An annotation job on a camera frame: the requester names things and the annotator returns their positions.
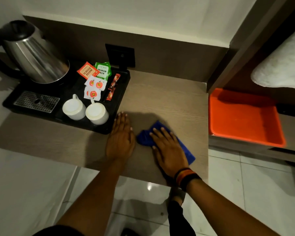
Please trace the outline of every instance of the foot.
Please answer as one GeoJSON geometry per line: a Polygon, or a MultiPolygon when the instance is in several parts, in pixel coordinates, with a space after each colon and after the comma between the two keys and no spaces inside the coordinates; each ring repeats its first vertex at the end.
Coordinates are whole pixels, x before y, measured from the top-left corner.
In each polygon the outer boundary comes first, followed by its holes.
{"type": "Polygon", "coordinates": [[[168,203],[171,201],[177,201],[181,206],[185,200],[186,193],[178,187],[172,187],[169,192],[168,203]]]}

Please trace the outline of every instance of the right hand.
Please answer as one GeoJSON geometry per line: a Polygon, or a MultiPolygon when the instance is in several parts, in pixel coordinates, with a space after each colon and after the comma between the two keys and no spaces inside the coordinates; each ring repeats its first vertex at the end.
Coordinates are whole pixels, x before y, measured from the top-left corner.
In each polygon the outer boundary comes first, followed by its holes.
{"type": "Polygon", "coordinates": [[[150,136],[157,145],[152,147],[153,153],[165,174],[174,178],[180,169],[189,167],[186,155],[172,132],[168,133],[163,127],[161,132],[155,128],[153,131],[150,136]]]}

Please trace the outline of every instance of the electric kettle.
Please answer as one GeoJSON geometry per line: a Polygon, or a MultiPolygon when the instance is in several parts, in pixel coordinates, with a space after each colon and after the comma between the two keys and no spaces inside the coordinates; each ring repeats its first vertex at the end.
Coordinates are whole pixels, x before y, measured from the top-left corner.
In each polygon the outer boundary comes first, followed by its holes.
{"type": "Polygon", "coordinates": [[[11,21],[0,29],[0,46],[20,70],[8,67],[0,59],[0,71],[22,79],[26,75],[40,84],[53,83],[69,71],[69,62],[41,31],[23,20],[11,21]]]}

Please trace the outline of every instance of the bracelet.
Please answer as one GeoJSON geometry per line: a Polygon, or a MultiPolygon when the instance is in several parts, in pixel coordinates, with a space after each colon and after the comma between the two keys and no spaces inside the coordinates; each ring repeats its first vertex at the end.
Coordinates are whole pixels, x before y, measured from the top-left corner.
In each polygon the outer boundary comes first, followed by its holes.
{"type": "Polygon", "coordinates": [[[183,168],[175,174],[175,181],[183,191],[187,190],[188,183],[193,179],[202,180],[201,177],[190,168],[183,168]]]}

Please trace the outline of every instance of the blue cloth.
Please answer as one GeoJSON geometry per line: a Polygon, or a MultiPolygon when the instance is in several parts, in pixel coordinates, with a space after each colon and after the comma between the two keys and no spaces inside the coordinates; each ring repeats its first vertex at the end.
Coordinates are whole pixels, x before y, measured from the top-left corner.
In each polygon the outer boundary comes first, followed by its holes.
{"type": "MultiPolygon", "coordinates": [[[[157,130],[161,131],[161,127],[164,127],[166,131],[170,132],[170,130],[167,127],[165,127],[162,123],[160,123],[160,121],[157,121],[156,123],[152,125],[152,127],[149,130],[143,130],[140,132],[139,135],[137,135],[137,142],[143,146],[149,146],[149,147],[154,146],[155,143],[150,136],[150,132],[153,132],[153,128],[156,128],[157,130]]],[[[196,158],[191,154],[191,152],[186,148],[186,146],[178,138],[177,140],[187,157],[188,164],[190,165],[191,163],[194,162],[196,158]]]]}

